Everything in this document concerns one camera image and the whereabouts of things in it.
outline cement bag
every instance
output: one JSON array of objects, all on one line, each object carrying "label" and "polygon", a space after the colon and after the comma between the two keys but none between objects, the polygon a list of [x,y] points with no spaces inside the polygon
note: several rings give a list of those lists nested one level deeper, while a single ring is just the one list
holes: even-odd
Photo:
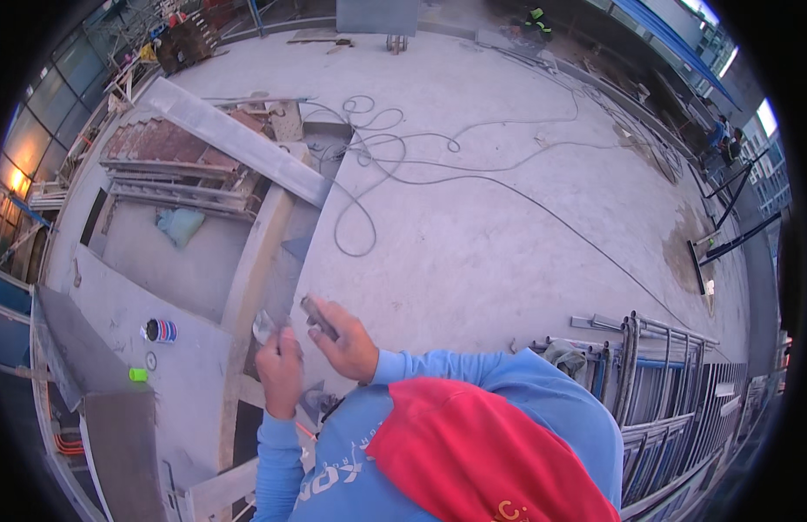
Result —
[{"label": "cement bag", "polygon": [[206,216],[189,209],[166,209],[157,217],[157,228],[171,238],[177,248],[183,248],[195,235]]}]

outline red cloth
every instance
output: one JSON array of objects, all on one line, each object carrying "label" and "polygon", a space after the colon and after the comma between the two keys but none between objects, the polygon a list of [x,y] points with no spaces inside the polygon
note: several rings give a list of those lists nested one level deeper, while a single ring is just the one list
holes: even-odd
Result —
[{"label": "red cloth", "polygon": [[620,520],[569,445],[504,397],[440,378],[399,381],[389,394],[394,408],[366,453],[433,516]]}]

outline light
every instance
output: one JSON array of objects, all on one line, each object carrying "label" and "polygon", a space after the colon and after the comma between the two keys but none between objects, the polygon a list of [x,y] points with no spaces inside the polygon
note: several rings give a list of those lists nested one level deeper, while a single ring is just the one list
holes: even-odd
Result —
[{"label": "light", "polygon": [[774,134],[774,131],[777,130],[777,119],[774,117],[768,98],[765,98],[760,107],[757,108],[757,118],[760,119],[760,124],[764,127],[767,138]]},{"label": "light", "polygon": [[15,169],[12,173],[12,180],[10,181],[10,188],[13,192],[17,192],[19,188],[23,185],[23,178],[26,177],[23,175],[23,172],[20,169]]},{"label": "light", "polygon": [[737,53],[739,52],[740,47],[734,47],[734,50],[731,52],[731,56],[728,57],[728,61],[725,62],[725,65],[722,66],[722,70],[719,72],[717,77],[722,78],[725,76],[725,73],[728,72],[728,68],[731,67],[731,64],[734,63],[734,58],[737,57]]}]

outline worker's arm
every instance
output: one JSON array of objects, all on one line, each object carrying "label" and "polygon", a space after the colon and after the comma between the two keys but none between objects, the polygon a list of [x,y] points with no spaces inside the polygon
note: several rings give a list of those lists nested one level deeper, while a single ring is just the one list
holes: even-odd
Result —
[{"label": "worker's arm", "polygon": [[254,522],[287,520],[299,495],[303,472],[302,449],[293,419],[264,412],[257,431],[256,513]]},{"label": "worker's arm", "polygon": [[256,522],[287,520],[303,478],[295,421],[302,393],[302,349],[293,329],[273,333],[256,354],[265,412],[257,431]]},{"label": "worker's arm", "polygon": [[355,381],[388,384],[413,377],[443,377],[481,386],[482,380],[498,366],[504,353],[454,353],[430,351],[414,357],[402,351],[378,350],[362,322],[333,301],[312,296],[323,318],[337,331],[332,340],[319,330],[308,335],[340,375]]},{"label": "worker's arm", "polygon": [[441,377],[482,386],[487,375],[507,357],[506,353],[456,353],[434,350],[413,356],[407,351],[380,350],[372,384],[391,384],[415,377]]}]

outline electric cable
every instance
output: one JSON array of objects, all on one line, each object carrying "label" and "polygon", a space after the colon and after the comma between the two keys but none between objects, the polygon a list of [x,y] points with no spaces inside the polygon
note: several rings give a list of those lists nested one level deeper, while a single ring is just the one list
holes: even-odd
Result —
[{"label": "electric cable", "polygon": [[[508,119],[508,120],[485,121],[485,122],[471,124],[471,125],[468,125],[466,127],[463,127],[458,133],[456,133],[453,136],[449,136],[447,134],[436,133],[436,132],[421,132],[421,133],[406,134],[406,135],[397,135],[397,134],[380,132],[379,134],[372,134],[371,136],[368,136],[367,138],[364,138],[361,131],[389,131],[393,127],[395,127],[398,124],[400,124],[401,122],[403,122],[403,120],[405,119],[404,111],[400,110],[400,109],[396,109],[396,108],[384,109],[384,110],[379,111],[377,114],[375,114],[371,118],[371,120],[367,121],[366,124],[357,124],[353,120],[353,117],[355,115],[369,114],[374,110],[374,107],[375,107],[376,103],[375,103],[375,100],[371,96],[367,96],[366,94],[358,94],[358,95],[355,95],[355,96],[352,96],[352,97],[346,99],[342,104],[342,107],[341,107],[342,113],[341,114],[338,111],[326,106],[325,104],[320,104],[320,103],[312,102],[312,101],[300,101],[299,102],[300,104],[312,105],[312,106],[317,107],[315,110],[312,110],[310,113],[308,113],[304,117],[305,120],[307,120],[308,117],[310,117],[311,115],[313,115],[315,113],[323,112],[323,113],[326,113],[326,114],[331,114],[334,118],[338,119],[341,123],[349,125],[351,127],[351,129],[353,130],[354,135],[357,137],[356,141],[353,141],[350,145],[347,145],[347,146],[344,147],[345,148],[344,151],[341,148],[340,152],[333,155],[332,157],[326,157],[326,153],[332,148],[332,145],[328,145],[328,147],[326,147],[326,149],[323,151],[323,153],[318,158],[316,156],[314,156],[319,161],[320,167],[322,167],[322,164],[325,161],[333,161],[333,158],[338,157],[341,154],[344,154],[345,152],[356,151],[357,152],[356,160],[357,160],[358,164],[360,164],[363,167],[368,167],[369,165],[373,164],[382,173],[385,174],[385,176],[381,180],[376,181],[373,184],[370,184],[365,190],[363,190],[359,194],[352,194],[351,191],[348,190],[346,187],[344,187],[342,184],[340,184],[336,180],[331,180],[333,185],[336,186],[341,191],[343,191],[344,193],[346,193],[346,195],[350,199],[350,202],[340,211],[340,213],[337,216],[337,219],[336,219],[336,221],[334,223],[334,230],[333,230],[334,244],[336,245],[336,247],[343,254],[345,254],[346,256],[351,256],[351,257],[364,257],[364,256],[367,256],[369,253],[371,253],[372,250],[374,250],[374,247],[377,244],[377,227],[374,224],[374,220],[372,219],[372,215],[368,212],[368,210],[363,205],[363,203],[360,201],[360,199],[363,198],[369,192],[376,189],[380,184],[386,182],[388,179],[393,179],[395,181],[398,181],[398,183],[401,183],[401,184],[414,185],[414,186],[441,184],[441,183],[448,183],[448,182],[460,181],[460,180],[488,181],[488,182],[491,182],[491,183],[495,183],[495,184],[497,184],[499,186],[502,186],[505,189],[507,189],[507,190],[521,196],[523,199],[527,200],[530,203],[533,203],[535,206],[541,208],[543,211],[550,214],[552,217],[555,218],[555,220],[557,220],[561,224],[563,224],[567,229],[572,231],[575,235],[580,237],[585,243],[587,243],[592,248],[594,248],[597,252],[599,252],[600,255],[606,257],[609,262],[611,262],[613,265],[618,267],[622,272],[624,272],[642,290],[644,290],[647,293],[647,295],[649,295],[651,298],[653,298],[673,318],[675,318],[677,321],[679,321],[682,326],[684,326],[685,328],[689,328],[689,326],[682,319],[680,319],[675,313],[673,313],[673,311],[661,299],[659,299],[652,291],[650,291],[650,289],[648,289],[643,283],[641,283],[638,280],[638,278],[633,276],[627,270],[627,268],[625,268],[624,266],[621,266],[616,260],[614,260],[606,252],[604,252],[598,245],[596,245],[594,242],[592,242],[585,235],[583,235],[579,231],[577,231],[572,225],[570,225],[568,222],[566,222],[563,218],[561,218],[559,215],[557,215],[554,211],[549,209],[545,204],[535,200],[531,196],[527,195],[526,193],[523,193],[523,191],[520,191],[519,189],[514,188],[510,184],[507,184],[507,183],[505,183],[505,182],[503,182],[501,180],[497,180],[495,178],[492,178],[492,177],[484,175],[484,173],[500,173],[500,172],[512,171],[513,169],[522,166],[523,164],[527,163],[528,161],[531,161],[536,156],[538,156],[540,154],[544,154],[545,152],[548,152],[548,151],[554,149],[555,147],[559,147],[559,146],[562,146],[562,145],[589,147],[589,148],[598,149],[598,150],[622,149],[622,148],[627,148],[627,147],[646,145],[647,147],[649,147],[650,151],[653,154],[654,159],[656,159],[656,163],[659,165],[659,168],[661,169],[660,162],[658,161],[658,158],[657,158],[656,153],[654,151],[654,149],[657,147],[656,141],[647,138],[647,136],[639,129],[639,127],[642,125],[641,121],[639,121],[639,120],[634,121],[631,118],[629,118],[626,114],[621,112],[620,110],[616,110],[616,109],[611,108],[604,101],[604,95],[600,92],[600,90],[598,90],[598,89],[596,89],[596,88],[594,88],[592,86],[585,85],[585,84],[580,86],[580,87],[569,86],[564,81],[561,81],[560,78],[555,78],[554,76],[552,76],[550,74],[545,74],[543,69],[538,70],[538,68],[530,68],[530,70],[533,70],[533,71],[539,73],[543,78],[546,78],[546,79],[550,80],[551,82],[553,82],[555,84],[558,84],[560,87],[570,91],[572,102],[573,102],[574,108],[575,108],[574,114],[571,117],[548,118],[548,119],[542,119],[542,120]],[[559,124],[567,124],[567,123],[570,123],[570,122],[574,122],[574,121],[577,120],[577,118],[578,118],[578,116],[580,114],[580,105],[578,104],[577,98],[587,98],[587,97],[589,99],[591,99],[592,101],[596,102],[603,110],[605,110],[607,112],[607,114],[613,120],[616,120],[617,123],[618,123],[619,120],[628,121],[628,126],[627,127],[632,129],[633,131],[635,131],[633,134],[637,135],[639,138],[641,138],[643,140],[643,142],[636,141],[635,143],[632,143],[632,144],[602,145],[602,144],[590,144],[590,143],[579,142],[579,141],[562,141],[562,142],[557,142],[557,143],[554,143],[554,144],[548,144],[548,145],[545,145],[545,146],[542,145],[539,151],[535,151],[534,153],[529,154],[528,156],[524,157],[522,160],[517,161],[517,162],[515,162],[515,163],[513,163],[511,165],[506,165],[504,167],[498,167],[498,168],[477,168],[477,167],[470,167],[470,166],[457,165],[457,164],[441,163],[441,162],[438,162],[438,161],[407,160],[406,159],[407,158],[406,140],[410,140],[410,139],[423,138],[423,137],[427,137],[427,136],[437,137],[437,138],[440,138],[440,139],[447,142],[446,147],[447,147],[447,150],[449,152],[458,153],[458,152],[461,151],[461,144],[458,141],[458,139],[463,134],[467,133],[468,131],[471,131],[472,129],[475,129],[475,128],[478,128],[478,127],[481,127],[481,126],[494,125],[494,124],[544,124],[544,123],[546,123],[546,124],[557,124],[557,123],[559,123]],[[368,107],[367,108],[365,108],[365,107],[360,108],[359,107],[360,100],[365,100],[365,102],[367,102],[367,104],[368,104]],[[377,120],[381,117],[381,115],[383,115],[383,114],[398,114],[398,118],[392,124],[373,126],[377,122]],[[372,154],[372,152],[370,151],[370,147],[374,147],[374,146],[377,146],[377,145],[380,145],[380,144],[392,143],[392,142],[398,143],[399,146],[400,146],[400,157],[399,158],[378,158],[378,157],[374,156]],[[386,168],[386,167],[383,166],[383,164],[389,164],[390,166],[388,168]],[[438,180],[431,180],[431,181],[411,181],[411,180],[406,180],[406,179],[401,178],[398,175],[396,175],[396,172],[397,172],[398,168],[402,164],[426,164],[426,165],[442,167],[442,168],[445,168],[445,169],[450,169],[450,170],[455,170],[455,171],[471,172],[472,174],[459,174],[459,175],[454,175],[454,176],[445,177],[445,178],[441,178],[441,179],[438,179]],[[368,223],[368,225],[370,227],[370,230],[371,230],[372,238],[371,238],[370,244],[369,244],[368,247],[366,247],[362,251],[350,251],[349,249],[345,248],[342,245],[342,243],[340,241],[340,237],[339,237],[339,228],[340,228],[340,224],[342,222],[342,219],[346,215],[348,210],[351,209],[352,206],[356,206],[363,213],[363,215],[367,219],[367,223]],[[725,357],[725,355],[722,354],[722,352],[719,351],[717,348],[715,348],[715,350],[717,352],[719,352],[723,357]]]}]

